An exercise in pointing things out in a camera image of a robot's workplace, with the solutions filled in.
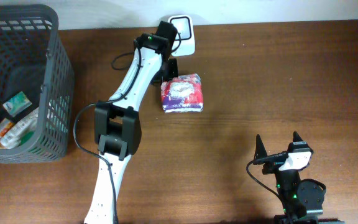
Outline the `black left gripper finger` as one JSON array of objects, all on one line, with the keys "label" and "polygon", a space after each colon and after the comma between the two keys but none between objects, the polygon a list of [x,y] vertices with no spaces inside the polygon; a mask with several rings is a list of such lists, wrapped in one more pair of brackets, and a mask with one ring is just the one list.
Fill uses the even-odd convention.
[{"label": "black left gripper finger", "polygon": [[153,76],[153,84],[161,84],[164,80],[164,77],[168,74],[168,69],[166,67],[161,67],[160,70]]},{"label": "black left gripper finger", "polygon": [[176,78],[178,76],[177,59],[171,58],[168,61],[168,78]]}]

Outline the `small teal tissue pack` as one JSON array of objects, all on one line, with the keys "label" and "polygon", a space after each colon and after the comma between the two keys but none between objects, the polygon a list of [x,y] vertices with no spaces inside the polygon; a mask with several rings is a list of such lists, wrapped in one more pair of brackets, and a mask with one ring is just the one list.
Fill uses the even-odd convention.
[{"label": "small teal tissue pack", "polygon": [[9,115],[15,117],[31,105],[32,103],[28,97],[26,97],[23,91],[20,91],[18,94],[3,103],[2,107],[9,113]]}]

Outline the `white shampoo tube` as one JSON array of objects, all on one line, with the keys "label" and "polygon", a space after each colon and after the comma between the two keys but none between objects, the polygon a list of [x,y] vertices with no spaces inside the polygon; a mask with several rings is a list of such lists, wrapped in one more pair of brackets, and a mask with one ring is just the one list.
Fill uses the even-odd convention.
[{"label": "white shampoo tube", "polygon": [[21,144],[22,138],[29,132],[34,132],[37,126],[39,109],[36,108],[17,122],[1,139],[0,149],[12,149]]}]

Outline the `small orange white packet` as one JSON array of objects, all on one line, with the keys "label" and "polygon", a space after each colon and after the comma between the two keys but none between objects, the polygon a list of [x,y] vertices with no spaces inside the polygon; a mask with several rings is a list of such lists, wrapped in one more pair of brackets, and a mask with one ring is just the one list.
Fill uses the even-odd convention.
[{"label": "small orange white packet", "polygon": [[1,122],[0,122],[0,139],[14,126],[14,123],[7,119],[4,118]]}]

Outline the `mint green wipes pack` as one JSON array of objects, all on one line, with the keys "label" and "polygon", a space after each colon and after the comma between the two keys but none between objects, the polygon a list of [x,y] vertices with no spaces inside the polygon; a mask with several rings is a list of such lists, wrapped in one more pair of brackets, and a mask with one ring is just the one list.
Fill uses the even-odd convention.
[{"label": "mint green wipes pack", "polygon": [[29,141],[33,135],[34,135],[34,131],[29,131],[26,134],[24,134],[21,138],[20,146],[25,144],[27,141]]}]

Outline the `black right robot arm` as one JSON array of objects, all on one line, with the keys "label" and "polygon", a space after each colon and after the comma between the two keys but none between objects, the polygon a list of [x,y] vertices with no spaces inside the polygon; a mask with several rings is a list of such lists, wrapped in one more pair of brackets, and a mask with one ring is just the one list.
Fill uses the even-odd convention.
[{"label": "black right robot arm", "polygon": [[268,155],[260,135],[256,135],[253,165],[262,165],[264,175],[273,174],[283,214],[275,215],[274,223],[318,223],[323,213],[326,186],[314,179],[301,179],[300,171],[310,164],[314,151],[296,132],[286,151]]}]

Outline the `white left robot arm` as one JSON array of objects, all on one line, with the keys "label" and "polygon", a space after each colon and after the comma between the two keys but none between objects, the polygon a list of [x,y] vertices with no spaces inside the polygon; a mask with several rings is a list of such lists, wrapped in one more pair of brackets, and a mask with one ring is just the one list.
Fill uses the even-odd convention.
[{"label": "white left robot arm", "polygon": [[178,76],[178,66],[170,55],[177,28],[162,21],[154,34],[134,40],[132,63],[118,89],[108,99],[87,105],[94,108],[94,140],[99,159],[93,199],[86,224],[118,223],[117,198],[125,169],[136,153],[142,137],[139,109],[149,85]]}]

